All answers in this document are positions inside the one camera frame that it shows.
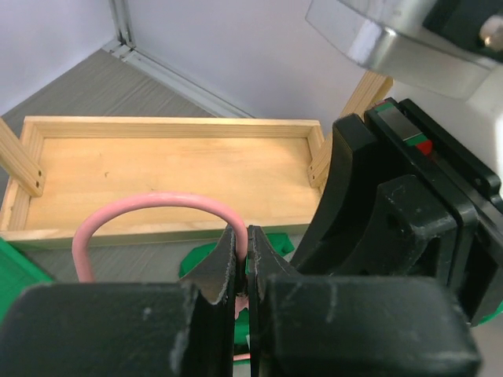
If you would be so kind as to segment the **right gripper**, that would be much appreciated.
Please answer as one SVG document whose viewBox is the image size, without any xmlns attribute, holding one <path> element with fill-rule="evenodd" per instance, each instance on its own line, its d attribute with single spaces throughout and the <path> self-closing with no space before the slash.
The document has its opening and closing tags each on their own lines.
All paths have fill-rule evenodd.
<svg viewBox="0 0 503 377">
<path fill-rule="evenodd" d="M 410 100 L 332 126 L 325 190 L 292 259 L 303 274 L 431 276 L 468 322 L 502 301 L 497 176 Z"/>
</svg>

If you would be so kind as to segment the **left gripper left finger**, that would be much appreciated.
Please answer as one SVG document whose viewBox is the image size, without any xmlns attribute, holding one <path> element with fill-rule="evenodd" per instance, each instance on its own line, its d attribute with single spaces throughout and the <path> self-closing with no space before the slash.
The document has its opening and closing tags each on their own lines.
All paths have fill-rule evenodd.
<svg viewBox="0 0 503 377">
<path fill-rule="evenodd" d="M 237 240 L 176 283 L 40 284 L 1 325 L 4 376 L 230 376 Z"/>
</svg>

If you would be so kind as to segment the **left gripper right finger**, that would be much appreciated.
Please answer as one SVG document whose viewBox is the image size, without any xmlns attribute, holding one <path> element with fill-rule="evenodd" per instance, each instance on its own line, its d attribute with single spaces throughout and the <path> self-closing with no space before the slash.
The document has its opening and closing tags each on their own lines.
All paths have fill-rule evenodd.
<svg viewBox="0 0 503 377">
<path fill-rule="evenodd" d="M 435 280 L 304 276 L 248 229 L 253 376 L 475 376 L 482 357 Z"/>
</svg>

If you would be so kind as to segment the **pink wire hanger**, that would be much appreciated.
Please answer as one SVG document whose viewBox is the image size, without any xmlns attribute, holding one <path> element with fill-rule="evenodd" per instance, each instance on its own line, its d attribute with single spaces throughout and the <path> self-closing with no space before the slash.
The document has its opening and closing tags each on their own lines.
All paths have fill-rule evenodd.
<svg viewBox="0 0 503 377">
<path fill-rule="evenodd" d="M 89 216 L 76 230 L 72 240 L 72 257 L 79 282 L 93 283 L 94 273 L 88 255 L 91 236 L 105 223 L 122 214 L 135 210 L 154 207 L 187 207 L 213 214 L 225 221 L 233 232 L 233 243 L 226 249 L 226 270 L 221 277 L 225 279 L 218 293 L 212 295 L 210 284 L 217 278 L 216 263 L 210 258 L 216 256 L 212 251 L 178 282 L 195 285 L 206 301 L 213 306 L 222 307 L 222 315 L 214 317 L 211 324 L 196 326 L 198 330 L 211 330 L 212 335 L 205 335 L 196 342 L 203 351 L 213 353 L 211 360 L 221 359 L 227 364 L 233 362 L 234 322 L 239 312 L 246 306 L 247 298 L 240 298 L 244 289 L 245 263 L 248 254 L 248 230 L 243 219 L 226 206 L 212 198 L 187 192 L 152 192 L 129 196 L 112 202 Z"/>
</svg>

